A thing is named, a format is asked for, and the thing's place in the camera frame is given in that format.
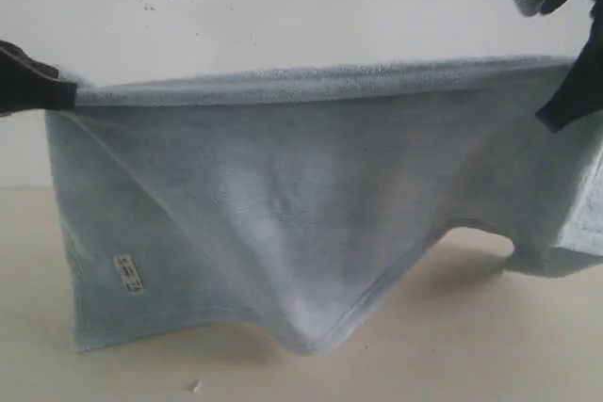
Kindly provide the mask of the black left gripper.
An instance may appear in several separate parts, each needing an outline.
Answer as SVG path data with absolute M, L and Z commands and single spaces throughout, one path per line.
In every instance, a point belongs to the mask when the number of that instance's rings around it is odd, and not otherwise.
M 72 110 L 77 84 L 58 79 L 58 69 L 1 41 L 1 116 L 30 110 Z

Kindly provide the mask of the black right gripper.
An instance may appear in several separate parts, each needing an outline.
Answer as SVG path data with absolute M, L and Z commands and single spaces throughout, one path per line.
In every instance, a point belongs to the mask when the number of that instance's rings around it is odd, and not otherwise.
M 543 15 L 560 8 L 568 0 L 545 0 Z M 590 36 L 551 99 L 535 114 L 551 132 L 602 110 L 602 0 L 593 0 Z

